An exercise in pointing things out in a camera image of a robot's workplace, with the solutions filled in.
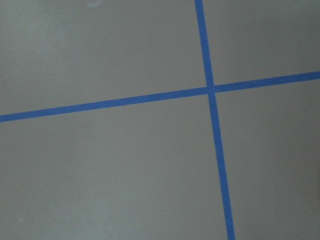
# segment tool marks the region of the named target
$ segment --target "blue tape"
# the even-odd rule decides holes
[[[214,91],[216,93],[223,93],[243,89],[261,88],[279,84],[298,83],[317,79],[320,79],[320,71],[216,85],[214,86]]]
[[[7,115],[0,115],[0,123],[15,121],[15,120],[22,120],[22,119],[39,118],[39,117],[52,116],[52,115],[76,113],[76,112],[96,110],[96,109],[112,108],[112,107],[125,106],[125,105],[149,103],[149,102],[169,100],[169,99],[192,97],[192,96],[198,96],[198,95],[205,95],[207,93],[208,93],[208,89],[206,87],[199,87],[199,88],[192,88],[187,90],[170,91],[170,92],[156,93],[156,94],[143,95],[143,96],[134,96],[134,97],[120,98],[120,99],[107,100],[107,101],[98,101],[98,102],[70,105],[70,106],[61,106],[61,107],[48,108],[48,109],[35,110],[35,111],[26,111],[26,112],[13,113],[13,114],[7,114]]]
[[[228,240],[235,240],[235,230],[232,216],[231,201],[229,195],[228,178],[225,165],[224,148],[222,144],[218,106],[216,100],[216,87],[212,71],[208,35],[206,30],[205,13],[202,0],[195,0],[196,15],[200,35],[203,66],[205,71],[206,86],[208,88],[208,100],[211,114],[212,133],[214,136],[215,154],[220,179],[220,189],[223,201],[224,218]]]

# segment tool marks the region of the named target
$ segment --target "vertical blue line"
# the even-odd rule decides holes
[[[235,240],[235,230],[232,216],[231,201],[229,195],[228,178],[224,157],[224,148],[221,137],[217,98],[215,95],[214,76],[212,71],[209,42],[205,21],[205,13],[202,0],[194,0],[198,21],[202,59],[205,72],[206,87],[208,88],[208,100],[211,114],[212,132],[215,145],[215,154],[219,172],[220,188],[223,202],[224,218],[228,240]]]

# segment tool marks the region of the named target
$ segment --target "blue line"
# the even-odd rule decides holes
[[[13,114],[7,114],[7,115],[0,115],[0,123],[22,120],[22,119],[39,118],[39,117],[52,116],[52,115],[76,113],[76,112],[96,110],[96,109],[112,108],[112,107],[125,106],[125,105],[149,103],[149,102],[155,102],[155,101],[161,101],[161,100],[192,97],[192,96],[198,96],[198,95],[205,95],[207,93],[208,93],[208,90],[206,87],[199,87],[199,88],[192,88],[187,90],[170,91],[170,92],[156,93],[156,94],[143,95],[143,96],[134,96],[134,97],[120,98],[120,99],[107,100],[107,101],[98,101],[98,102],[91,102],[91,103],[70,105],[70,106],[61,106],[61,107],[48,108],[48,109],[35,110],[35,111],[26,111],[26,112],[13,113]]]
[[[320,71],[216,85],[214,87],[214,90],[216,93],[223,93],[243,89],[273,86],[279,84],[298,83],[317,79],[320,79]]]
[[[198,19],[198,27],[200,34],[200,42],[203,57],[203,66],[205,71],[205,79],[208,88],[208,100],[211,114],[212,133],[214,137],[215,154],[219,172],[220,188],[223,201],[224,218],[228,240],[235,240],[235,230],[232,216],[231,201],[229,195],[228,178],[225,165],[224,148],[221,137],[218,106],[216,100],[216,87],[214,85],[214,76],[211,67],[210,50],[208,36],[206,30],[205,13],[202,0],[194,0],[196,14]]]

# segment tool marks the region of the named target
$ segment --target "floor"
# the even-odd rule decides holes
[[[318,240],[317,0],[0,2],[1,240]]]

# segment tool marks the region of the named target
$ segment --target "gray surface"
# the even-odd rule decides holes
[[[320,239],[320,81],[217,95],[237,240]]]
[[[319,0],[203,2],[216,84],[319,71]]]
[[[226,239],[206,96],[0,124],[0,239]]]
[[[0,1],[0,115],[205,86],[193,1],[93,2]]]

